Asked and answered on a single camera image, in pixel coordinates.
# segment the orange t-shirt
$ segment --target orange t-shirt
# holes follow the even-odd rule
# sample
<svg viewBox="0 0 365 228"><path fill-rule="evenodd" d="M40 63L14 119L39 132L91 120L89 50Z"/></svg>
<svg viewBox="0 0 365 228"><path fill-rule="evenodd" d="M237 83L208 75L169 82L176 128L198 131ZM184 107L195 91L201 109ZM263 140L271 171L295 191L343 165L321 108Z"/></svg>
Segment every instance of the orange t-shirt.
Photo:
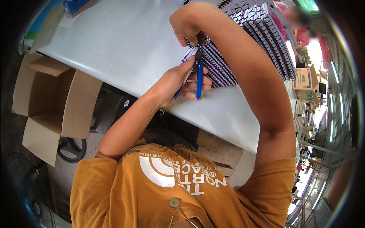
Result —
<svg viewBox="0 0 365 228"><path fill-rule="evenodd" d="M136 146L116 162L82 160L71 191L72 226L165 227L196 217L208 227L283 227L291 202L295 159L258 166L233 189L203 155L158 144Z"/></svg>

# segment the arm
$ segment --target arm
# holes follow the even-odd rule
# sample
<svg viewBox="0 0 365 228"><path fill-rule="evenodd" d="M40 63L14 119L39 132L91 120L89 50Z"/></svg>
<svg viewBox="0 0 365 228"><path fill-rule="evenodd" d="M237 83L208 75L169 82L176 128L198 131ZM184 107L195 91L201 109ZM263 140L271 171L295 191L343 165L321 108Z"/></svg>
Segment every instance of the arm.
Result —
<svg viewBox="0 0 365 228"><path fill-rule="evenodd" d="M294 46L295 49L301 49L302 47L303 47L303 44L301 44L301 43Z"/></svg>
<svg viewBox="0 0 365 228"><path fill-rule="evenodd" d="M270 58L256 41L210 3L184 5L170 16L170 22L182 46L186 46L185 37L197 43L196 35L205 32L233 71L260 124L255 167L294 158L295 133L288 92Z"/></svg>
<svg viewBox="0 0 365 228"><path fill-rule="evenodd" d="M298 36L298 30L294 30L294 38L295 38L295 40L296 40L297 36Z"/></svg>
<svg viewBox="0 0 365 228"><path fill-rule="evenodd" d="M97 158L110 157L119 160L126 152L132 149L156 111L161 107L171 105L176 91L183 83L185 73L193 66L195 57L192 56L180 66L168 70L158 82L153 85L142 97L140 97L120 119L104 135L100 142ZM191 74L189 80L193 80L196 74ZM206 76L203 79L203 90L211 89L212 82ZM180 96L196 100L196 95L186 89L195 89L196 83L187 82Z"/></svg>

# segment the fingers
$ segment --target fingers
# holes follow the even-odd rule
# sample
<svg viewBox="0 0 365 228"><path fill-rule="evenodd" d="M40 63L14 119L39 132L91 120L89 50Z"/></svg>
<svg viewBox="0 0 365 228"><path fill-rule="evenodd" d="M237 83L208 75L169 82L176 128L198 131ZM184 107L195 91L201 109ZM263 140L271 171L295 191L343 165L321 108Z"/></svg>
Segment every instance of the fingers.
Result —
<svg viewBox="0 0 365 228"><path fill-rule="evenodd" d="M189 76L188 80L195 80L195 81L197 81L198 80L198 75L196 73L195 74L191 74ZM212 83L212 80L210 80L210 78L208 78L207 76L204 76L203 77L203 84L212 86L213 83Z"/></svg>
<svg viewBox="0 0 365 228"><path fill-rule="evenodd" d="M174 30L174 33L175 33L175 36L177 38L177 40L179 41L180 45L183 46L183 47L186 47L187 44L186 44L186 40L185 40L185 37L183 35L181 35L175 27L172 27L172 29Z"/></svg>
<svg viewBox="0 0 365 228"><path fill-rule="evenodd" d="M188 80L197 80L197 66L194 67L193 69L193 73L191 73L188 77ZM208 69L204 66L203 67L203 74L207 74L208 73Z"/></svg>
<svg viewBox="0 0 365 228"><path fill-rule="evenodd" d="M196 90L196 87L197 87L197 83L196 82L188 82L187 83L187 89L194 89ZM203 84L203 87L201 88L203 91L209 91L212 89L212 85L206 85L206 84Z"/></svg>
<svg viewBox="0 0 365 228"><path fill-rule="evenodd" d="M196 35L183 36L182 34L180 34L180 32L174 26L172 26L172 29L174 30L175 36L176 36L177 40L179 41L179 43L181 44L181 46L183 46L183 47L187 46L185 37L188 39L189 43L192 46L195 46L198 44L198 37L196 37Z"/></svg>
<svg viewBox="0 0 365 228"><path fill-rule="evenodd" d="M183 97L186 97L186 98L189 98L189 99L192 99L192 100L196 100L196 101L198 100L198 99L196 99L196 94L193 93L193 92L190 92L190 91L185 91Z"/></svg>
<svg viewBox="0 0 365 228"><path fill-rule="evenodd" d="M186 38L188 39L191 46L196 46L198 44L198 37L191 36L191 37L186 37Z"/></svg>
<svg viewBox="0 0 365 228"><path fill-rule="evenodd" d="M195 56L192 55L181 65L177 66L176 69L182 76L184 76L185 73L193 67L194 62L195 62Z"/></svg>

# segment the hand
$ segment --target hand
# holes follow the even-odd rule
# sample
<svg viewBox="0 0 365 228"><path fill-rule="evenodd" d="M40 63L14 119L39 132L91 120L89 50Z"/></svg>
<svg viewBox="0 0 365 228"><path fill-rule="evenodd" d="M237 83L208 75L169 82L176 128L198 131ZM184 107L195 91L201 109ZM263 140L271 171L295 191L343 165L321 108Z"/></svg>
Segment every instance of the hand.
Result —
<svg viewBox="0 0 365 228"><path fill-rule="evenodd" d="M180 89L184 76L191 67L194 65L195 57L190 56L183 64L171 68L162 75L160 80L156 82L147 92L146 95L151 96L154 101L160 107L168 107L174 103L175 99L173 96ZM207 74L208 69L203 68L203 74ZM195 73L191 73L188 80L197 80L196 70ZM179 97L184 96L192 100L196 99L196 94L187 89L196 90L196 82L186 82L182 88ZM209 91L212 88L212 81L207 77L203 77L203 88L204 91Z"/></svg>
<svg viewBox="0 0 365 228"><path fill-rule="evenodd" d="M197 17L204 17L204 14L213 13L217 10L221 13L218 7L212 3L195 2L186 4L175 11L169 20L181 46L186 47L185 38L188 39L192 46L197 45L198 39L196 35L201 31L196 23L199 20Z"/></svg>

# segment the black fan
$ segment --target black fan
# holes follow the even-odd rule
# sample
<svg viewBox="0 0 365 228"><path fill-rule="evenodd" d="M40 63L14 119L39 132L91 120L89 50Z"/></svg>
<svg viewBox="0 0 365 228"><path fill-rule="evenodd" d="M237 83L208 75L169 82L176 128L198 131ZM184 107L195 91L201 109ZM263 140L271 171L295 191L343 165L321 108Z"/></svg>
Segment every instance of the black fan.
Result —
<svg viewBox="0 0 365 228"><path fill-rule="evenodd" d="M6 162L18 198L33 224L54 228L51 197L44 181L48 175L47 164L40 162L34 166L24 155L16 152L8 154Z"/></svg>

